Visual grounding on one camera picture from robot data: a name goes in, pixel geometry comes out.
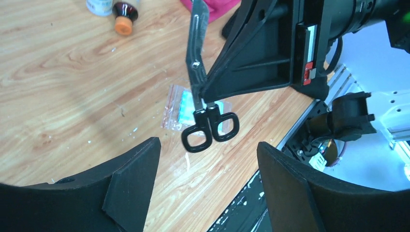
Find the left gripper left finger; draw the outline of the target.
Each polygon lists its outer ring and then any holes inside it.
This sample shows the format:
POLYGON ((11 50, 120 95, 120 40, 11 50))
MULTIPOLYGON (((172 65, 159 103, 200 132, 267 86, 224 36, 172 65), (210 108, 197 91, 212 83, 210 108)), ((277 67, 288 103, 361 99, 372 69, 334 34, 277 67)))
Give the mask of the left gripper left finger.
POLYGON ((161 142, 131 150, 54 184, 0 186, 3 232, 141 232, 158 170, 161 142))

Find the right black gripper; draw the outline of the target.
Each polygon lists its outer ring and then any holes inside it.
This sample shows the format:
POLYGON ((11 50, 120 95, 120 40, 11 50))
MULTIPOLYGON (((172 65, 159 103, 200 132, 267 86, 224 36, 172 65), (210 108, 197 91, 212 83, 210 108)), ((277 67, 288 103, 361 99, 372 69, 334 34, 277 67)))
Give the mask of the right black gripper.
POLYGON ((408 0, 243 0, 225 45, 201 90, 206 103, 293 86, 325 85, 342 37, 385 22, 392 48, 410 51, 408 0), (293 55, 293 13, 295 25, 293 55))

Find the teal bandage plastic bag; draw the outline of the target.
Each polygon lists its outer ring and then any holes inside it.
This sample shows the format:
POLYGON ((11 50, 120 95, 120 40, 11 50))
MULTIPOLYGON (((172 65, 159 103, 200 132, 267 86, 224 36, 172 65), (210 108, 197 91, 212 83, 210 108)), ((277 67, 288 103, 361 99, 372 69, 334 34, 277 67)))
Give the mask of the teal bandage plastic bag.
MULTIPOLYGON (((232 104, 224 100, 216 101, 215 104, 218 105, 221 114, 228 113, 232 109, 232 104)), ((195 124, 194 110, 191 91, 183 86, 171 85, 161 127, 173 131, 183 131, 195 124)), ((218 132, 220 135, 225 135, 232 128, 233 122, 231 120, 224 121, 218 125, 218 132)))

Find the black handled scissors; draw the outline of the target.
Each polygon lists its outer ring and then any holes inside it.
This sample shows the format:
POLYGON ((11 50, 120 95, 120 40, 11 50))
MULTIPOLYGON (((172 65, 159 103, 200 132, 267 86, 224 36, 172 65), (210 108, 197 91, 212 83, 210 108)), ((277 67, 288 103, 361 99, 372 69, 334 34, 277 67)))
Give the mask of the black handled scissors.
POLYGON ((201 90, 207 82, 207 74, 201 52, 208 27, 209 9, 203 0, 192 0, 191 6, 186 65, 194 106, 195 124, 183 130, 181 140, 188 152, 198 153, 209 148, 213 140, 226 142, 234 138, 239 132, 240 123, 239 118, 233 112, 221 114, 219 106, 213 101, 207 103, 206 107, 203 105, 204 97, 201 90), (227 134, 220 135, 218 127, 227 120, 233 121, 233 128, 227 134), (205 141, 200 145, 190 145, 189 136, 199 131, 204 133, 205 141))

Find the brown syrup bottle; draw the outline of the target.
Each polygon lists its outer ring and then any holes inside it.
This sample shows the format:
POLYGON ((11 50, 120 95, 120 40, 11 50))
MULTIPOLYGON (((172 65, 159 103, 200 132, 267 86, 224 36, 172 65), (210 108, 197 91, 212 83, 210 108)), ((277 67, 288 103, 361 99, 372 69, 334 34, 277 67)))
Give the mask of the brown syrup bottle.
POLYGON ((140 0, 116 0, 112 7, 115 16, 114 30, 124 36, 131 35, 133 23, 139 17, 140 0))

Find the white pill bottle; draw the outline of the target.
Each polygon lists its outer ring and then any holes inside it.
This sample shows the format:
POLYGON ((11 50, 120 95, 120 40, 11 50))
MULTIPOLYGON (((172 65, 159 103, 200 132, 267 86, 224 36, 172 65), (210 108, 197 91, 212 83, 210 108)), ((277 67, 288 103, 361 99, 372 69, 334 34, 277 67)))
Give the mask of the white pill bottle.
POLYGON ((113 0, 86 0, 88 10, 97 16, 109 16, 112 14, 113 0))

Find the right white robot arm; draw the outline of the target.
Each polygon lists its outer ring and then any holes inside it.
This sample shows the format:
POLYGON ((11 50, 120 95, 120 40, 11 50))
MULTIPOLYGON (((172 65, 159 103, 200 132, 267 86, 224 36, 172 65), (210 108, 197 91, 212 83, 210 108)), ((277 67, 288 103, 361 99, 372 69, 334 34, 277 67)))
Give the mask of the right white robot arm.
MULTIPOLYGON (((200 87, 207 102, 292 87, 316 100, 329 94, 342 37, 385 22, 390 45, 409 51, 407 0, 244 0, 226 43, 200 87)), ((380 131, 392 142, 410 136, 410 91, 347 94, 307 125, 308 140, 352 141, 380 131)))

